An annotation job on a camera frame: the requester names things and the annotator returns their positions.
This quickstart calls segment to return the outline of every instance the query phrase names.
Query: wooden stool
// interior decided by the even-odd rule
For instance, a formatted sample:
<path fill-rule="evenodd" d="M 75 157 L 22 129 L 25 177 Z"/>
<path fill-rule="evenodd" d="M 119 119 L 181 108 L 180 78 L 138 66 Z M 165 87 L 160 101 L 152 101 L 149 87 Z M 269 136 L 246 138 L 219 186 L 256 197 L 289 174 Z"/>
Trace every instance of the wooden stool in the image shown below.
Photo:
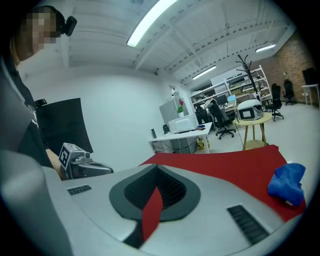
<path fill-rule="evenodd" d="M 263 126 L 263 123 L 269 121 L 272 119 L 271 113 L 263 113 L 263 116 L 260 119 L 257 120 L 234 120 L 234 125 L 239 126 L 245 126 L 245 135 L 244 135 L 244 143 L 243 143 L 243 149 L 242 150 L 251 150 L 256 148 L 261 148 L 267 145 L 266 135 L 265 135 L 265 129 Z M 262 133 L 262 140 L 256 139 L 255 135 L 255 125 L 260 125 L 261 133 Z M 252 135 L 253 140 L 247 141 L 248 137 L 248 127 L 252 126 Z"/>

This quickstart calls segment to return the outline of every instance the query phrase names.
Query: blue object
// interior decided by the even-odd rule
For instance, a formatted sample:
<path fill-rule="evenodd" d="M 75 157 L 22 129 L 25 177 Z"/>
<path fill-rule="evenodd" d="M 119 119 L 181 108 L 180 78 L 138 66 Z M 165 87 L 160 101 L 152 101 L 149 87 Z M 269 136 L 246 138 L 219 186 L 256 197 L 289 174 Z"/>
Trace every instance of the blue object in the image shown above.
<path fill-rule="evenodd" d="M 287 163 L 275 169 L 268 185 L 268 194 L 289 201 L 298 206 L 304 200 L 304 191 L 301 189 L 301 179 L 306 167 L 299 163 Z"/>

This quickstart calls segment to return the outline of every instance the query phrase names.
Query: red fabric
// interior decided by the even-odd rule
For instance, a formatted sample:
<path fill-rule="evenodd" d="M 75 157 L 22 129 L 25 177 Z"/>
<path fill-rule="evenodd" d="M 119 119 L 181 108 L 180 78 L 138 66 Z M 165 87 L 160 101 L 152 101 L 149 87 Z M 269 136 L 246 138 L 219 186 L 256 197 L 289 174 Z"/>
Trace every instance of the red fabric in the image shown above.
<path fill-rule="evenodd" d="M 215 154 L 156 153 L 144 164 L 159 164 L 226 180 L 271 207 L 287 222 L 306 209 L 303 201 L 294 207 L 268 195 L 267 187 L 276 168 L 286 160 L 275 145 Z"/>
<path fill-rule="evenodd" d="M 142 235 L 143 240 L 146 241 L 160 222 L 160 215 L 164 207 L 161 194 L 157 187 L 155 187 L 149 201 L 146 203 L 142 211 Z"/>

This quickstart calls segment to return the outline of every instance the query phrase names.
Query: white ceiling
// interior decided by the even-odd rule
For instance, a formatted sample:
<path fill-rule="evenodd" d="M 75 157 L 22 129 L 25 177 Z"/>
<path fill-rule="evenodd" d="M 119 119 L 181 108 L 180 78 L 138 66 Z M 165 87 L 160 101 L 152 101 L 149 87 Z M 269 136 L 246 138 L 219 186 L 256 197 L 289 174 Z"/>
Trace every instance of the white ceiling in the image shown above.
<path fill-rule="evenodd" d="M 47 0 L 78 23 L 71 37 L 59 38 L 32 61 L 23 74 L 88 65 L 112 65 L 155 73 L 165 69 L 181 83 L 213 65 L 234 65 L 236 55 L 257 55 L 293 33 L 290 20 L 268 0 L 178 0 L 142 37 L 126 42 L 156 0 Z"/>

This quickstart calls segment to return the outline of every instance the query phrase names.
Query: black office chair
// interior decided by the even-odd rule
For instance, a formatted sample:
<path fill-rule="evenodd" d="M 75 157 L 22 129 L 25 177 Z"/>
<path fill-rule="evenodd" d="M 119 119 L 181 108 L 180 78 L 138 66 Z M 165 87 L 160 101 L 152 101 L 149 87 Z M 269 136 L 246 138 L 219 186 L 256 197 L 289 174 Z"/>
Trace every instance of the black office chair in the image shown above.
<path fill-rule="evenodd" d="M 219 140 L 221 140 L 221 137 L 225 134 L 230 134 L 231 137 L 233 138 L 234 135 L 232 132 L 236 132 L 235 129 L 227 129 L 227 127 L 229 126 L 230 122 L 232 121 L 232 116 L 229 116 L 230 120 L 226 120 L 218 106 L 218 104 L 213 104 L 211 107 L 209 107 L 209 111 L 210 113 L 213 115 L 214 118 L 216 118 L 217 123 L 216 123 L 216 127 L 218 128 L 224 128 L 221 131 L 218 131 L 215 135 L 218 136 L 218 134 L 220 134 Z"/>
<path fill-rule="evenodd" d="M 273 121 L 276 121 L 276 116 L 282 117 L 282 119 L 285 119 L 285 117 L 279 112 L 279 109 L 281 109 L 282 102 L 280 100 L 280 94 L 281 94 L 281 88 L 276 83 L 274 83 L 271 86 L 271 93 L 272 93 L 272 104 L 265 105 L 264 107 L 267 110 L 272 110 L 272 115 L 274 116 Z"/>
<path fill-rule="evenodd" d="M 285 105 L 291 103 L 291 105 L 293 105 L 294 103 L 291 101 L 291 98 L 293 98 L 295 96 L 294 94 L 294 87 L 292 85 L 292 82 L 288 79 L 284 80 L 284 89 L 285 92 L 283 91 L 283 97 L 287 98 L 287 102 L 285 103 Z"/>
<path fill-rule="evenodd" d="M 205 109 L 202 108 L 202 110 L 195 112 L 195 116 L 196 119 L 198 120 L 199 125 L 202 125 L 202 120 L 204 121 L 204 123 L 209 123 L 209 117 L 208 117 L 208 113 Z"/>

